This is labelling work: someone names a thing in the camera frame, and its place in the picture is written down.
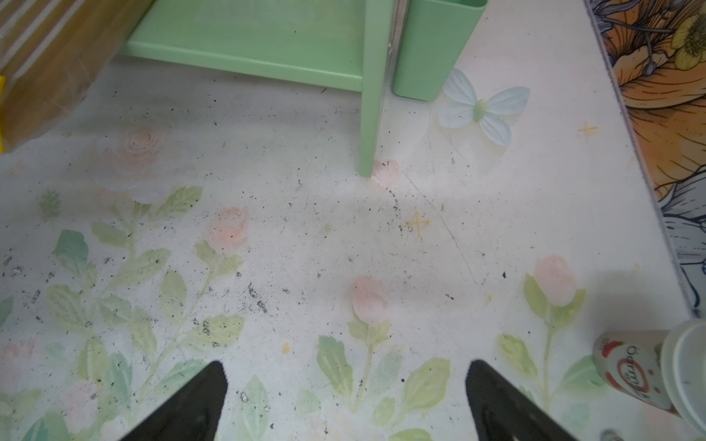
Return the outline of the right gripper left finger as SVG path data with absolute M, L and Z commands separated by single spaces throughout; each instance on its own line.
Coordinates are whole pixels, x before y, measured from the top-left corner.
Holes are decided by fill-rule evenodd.
M 224 366 L 213 361 L 121 440 L 213 441 L 227 391 Z

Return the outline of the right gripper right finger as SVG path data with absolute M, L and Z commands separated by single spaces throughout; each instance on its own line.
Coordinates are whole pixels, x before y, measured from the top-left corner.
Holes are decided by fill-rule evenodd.
M 560 424 L 481 359 L 471 363 L 465 391 L 481 441 L 575 441 Z

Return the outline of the yellow spaghetti bag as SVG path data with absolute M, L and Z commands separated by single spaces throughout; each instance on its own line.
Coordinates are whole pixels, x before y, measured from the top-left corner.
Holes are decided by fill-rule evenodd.
M 2 153 L 69 116 L 151 5 L 143 0 L 2 2 Z

